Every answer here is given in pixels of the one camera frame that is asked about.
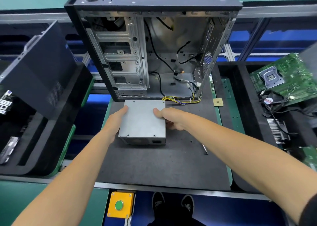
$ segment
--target green circuit board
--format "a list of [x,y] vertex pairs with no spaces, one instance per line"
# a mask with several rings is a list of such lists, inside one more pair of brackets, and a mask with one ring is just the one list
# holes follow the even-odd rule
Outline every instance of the green circuit board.
[[257,93],[266,89],[265,83],[260,76],[260,72],[272,66],[276,67],[278,73],[283,77],[285,82],[272,87],[271,90],[288,98],[288,102],[285,106],[317,97],[317,83],[298,53],[290,53],[287,56],[250,73],[252,83]]
[[303,163],[313,170],[317,171],[317,150],[315,147],[303,147],[304,154],[306,158]]

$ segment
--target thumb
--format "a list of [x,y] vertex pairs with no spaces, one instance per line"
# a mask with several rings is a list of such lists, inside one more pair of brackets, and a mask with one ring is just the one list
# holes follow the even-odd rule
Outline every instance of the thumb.
[[126,114],[126,112],[128,111],[128,106],[125,105],[123,108],[121,108],[119,111],[117,111],[117,114],[119,114],[119,116],[123,116],[124,114]]
[[153,109],[153,113],[155,116],[157,116],[158,118],[162,118],[163,117],[163,113],[162,111],[158,110],[157,108]]

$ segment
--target person's left hand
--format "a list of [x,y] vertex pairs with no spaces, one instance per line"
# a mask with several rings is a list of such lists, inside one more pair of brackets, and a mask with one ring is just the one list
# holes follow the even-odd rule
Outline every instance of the person's left hand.
[[123,108],[121,108],[119,111],[115,112],[114,114],[111,114],[103,129],[101,130],[101,133],[105,133],[109,135],[110,142],[112,143],[114,141],[114,137],[116,133],[119,131],[122,116],[128,111],[128,106],[125,105]]

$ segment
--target green button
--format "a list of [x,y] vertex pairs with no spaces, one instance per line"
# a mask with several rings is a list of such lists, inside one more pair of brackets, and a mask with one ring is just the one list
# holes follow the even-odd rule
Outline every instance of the green button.
[[123,202],[121,200],[118,200],[114,207],[116,210],[121,210],[123,208]]

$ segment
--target silver power supply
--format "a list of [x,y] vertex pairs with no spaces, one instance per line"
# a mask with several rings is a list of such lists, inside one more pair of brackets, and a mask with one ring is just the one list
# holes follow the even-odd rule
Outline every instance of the silver power supply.
[[153,113],[155,107],[165,108],[165,101],[125,100],[124,105],[129,110],[122,118],[119,137],[126,144],[166,144],[165,119]]

